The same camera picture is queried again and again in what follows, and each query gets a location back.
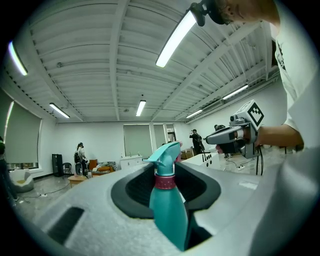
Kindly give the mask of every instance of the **white armchair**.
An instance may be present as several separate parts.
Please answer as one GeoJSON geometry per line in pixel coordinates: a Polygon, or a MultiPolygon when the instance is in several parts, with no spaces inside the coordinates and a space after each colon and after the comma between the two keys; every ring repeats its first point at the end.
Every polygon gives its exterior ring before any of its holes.
{"type": "Polygon", "coordinates": [[[17,193],[24,193],[34,188],[34,178],[29,169],[16,169],[10,172],[10,178],[17,193]]]}

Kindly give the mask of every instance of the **fluorescent ceiling light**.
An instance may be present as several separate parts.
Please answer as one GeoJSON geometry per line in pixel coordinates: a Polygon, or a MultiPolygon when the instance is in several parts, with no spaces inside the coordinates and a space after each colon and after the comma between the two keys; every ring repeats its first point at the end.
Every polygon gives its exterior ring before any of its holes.
{"type": "Polygon", "coordinates": [[[249,85],[245,85],[245,86],[242,86],[241,88],[239,88],[238,90],[235,90],[234,92],[231,92],[230,94],[228,94],[227,96],[224,96],[223,99],[226,100],[226,99],[229,99],[230,97],[232,97],[233,95],[236,95],[240,92],[242,92],[243,90],[247,89],[249,87],[249,85]]]}
{"type": "Polygon", "coordinates": [[[9,43],[9,53],[11,55],[11,58],[12,58],[14,64],[16,65],[18,70],[20,71],[20,73],[23,76],[26,76],[27,75],[27,70],[25,69],[24,65],[20,61],[20,59],[19,59],[19,57],[18,57],[18,55],[17,55],[17,53],[15,51],[15,48],[14,48],[14,45],[13,45],[12,41],[9,43]]]}
{"type": "Polygon", "coordinates": [[[171,55],[174,53],[182,39],[188,33],[188,31],[192,28],[192,26],[196,23],[196,19],[191,13],[188,11],[186,15],[182,18],[182,20],[175,27],[168,41],[165,43],[158,59],[155,64],[158,67],[164,68],[167,62],[169,61],[171,55]]]}
{"type": "Polygon", "coordinates": [[[144,109],[146,103],[147,102],[145,100],[140,100],[139,107],[138,107],[138,110],[136,111],[136,115],[135,115],[136,117],[140,117],[141,112],[144,109]]]}
{"type": "Polygon", "coordinates": [[[57,107],[56,104],[50,103],[49,105],[51,108],[53,108],[55,111],[57,111],[60,115],[64,116],[65,118],[70,118],[70,115],[63,112],[60,108],[57,107]]]}
{"type": "Polygon", "coordinates": [[[200,110],[198,110],[198,111],[196,111],[196,112],[192,113],[191,115],[188,115],[186,118],[191,118],[191,117],[193,117],[193,116],[195,116],[195,115],[197,115],[197,114],[201,113],[202,111],[203,111],[203,110],[202,110],[202,109],[200,109],[200,110]]]}
{"type": "Polygon", "coordinates": [[[11,101],[8,113],[6,114],[6,120],[5,120],[5,126],[4,126],[4,138],[3,138],[4,141],[3,141],[3,143],[6,143],[7,128],[8,128],[9,119],[10,119],[11,111],[12,111],[12,109],[14,107],[14,104],[15,104],[15,102],[11,101]]]}

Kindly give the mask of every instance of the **floor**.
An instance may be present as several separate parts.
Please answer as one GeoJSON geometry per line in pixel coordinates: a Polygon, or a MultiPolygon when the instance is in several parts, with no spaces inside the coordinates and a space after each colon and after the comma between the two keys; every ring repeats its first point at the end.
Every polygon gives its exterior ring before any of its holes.
{"type": "MultiPolygon", "coordinates": [[[[263,155],[263,169],[264,171],[271,165],[282,163],[285,158],[285,150],[279,149],[277,147],[271,147],[268,149],[262,149],[263,155]]],[[[242,174],[256,175],[256,164],[257,158],[246,159],[242,155],[234,155],[232,158],[224,159],[224,155],[219,155],[221,170],[227,172],[235,172],[242,174]],[[236,166],[243,165],[244,167],[238,169],[236,166]]],[[[258,163],[258,174],[261,173],[261,162],[259,158],[258,163]]],[[[55,177],[49,176],[34,181],[34,189],[27,192],[19,194],[19,201],[16,202],[16,207],[18,212],[22,214],[26,219],[33,221],[33,219],[41,214],[41,211],[45,209],[51,202],[56,200],[58,197],[66,193],[71,189],[68,179],[65,177],[55,177]]]]}

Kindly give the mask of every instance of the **white wall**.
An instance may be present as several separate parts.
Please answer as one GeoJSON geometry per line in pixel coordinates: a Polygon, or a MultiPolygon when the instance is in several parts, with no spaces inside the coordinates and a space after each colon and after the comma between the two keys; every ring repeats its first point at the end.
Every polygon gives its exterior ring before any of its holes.
{"type": "MultiPolygon", "coordinates": [[[[62,161],[74,165],[74,152],[82,142],[87,159],[98,159],[99,162],[114,161],[119,166],[121,154],[125,156],[124,124],[150,124],[149,122],[89,122],[58,123],[54,142],[55,153],[62,155],[62,161]]],[[[175,122],[177,140],[182,140],[185,147],[189,139],[188,125],[175,122]]],[[[151,129],[152,148],[155,151],[156,137],[151,129]]]]}
{"type": "MultiPolygon", "coordinates": [[[[281,79],[278,79],[274,84],[257,93],[188,124],[189,130],[196,129],[198,134],[205,138],[215,131],[215,125],[225,125],[227,127],[230,116],[241,108],[242,105],[251,100],[255,100],[261,108],[264,114],[262,121],[264,126],[279,126],[285,122],[287,118],[287,94],[281,79]]],[[[206,150],[212,147],[212,145],[206,144],[205,141],[203,145],[206,150]]]]}
{"type": "Polygon", "coordinates": [[[38,169],[31,169],[32,177],[40,177],[53,173],[52,154],[55,154],[56,123],[44,118],[41,121],[38,139],[38,169]]]}

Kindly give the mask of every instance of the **white cabinet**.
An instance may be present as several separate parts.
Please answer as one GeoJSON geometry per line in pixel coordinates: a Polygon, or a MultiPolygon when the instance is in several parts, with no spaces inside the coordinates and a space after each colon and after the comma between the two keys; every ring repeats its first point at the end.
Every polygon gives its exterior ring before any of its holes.
{"type": "Polygon", "coordinates": [[[133,166],[142,165],[142,156],[141,155],[133,155],[133,156],[125,156],[120,159],[121,169],[127,169],[133,166]]]}

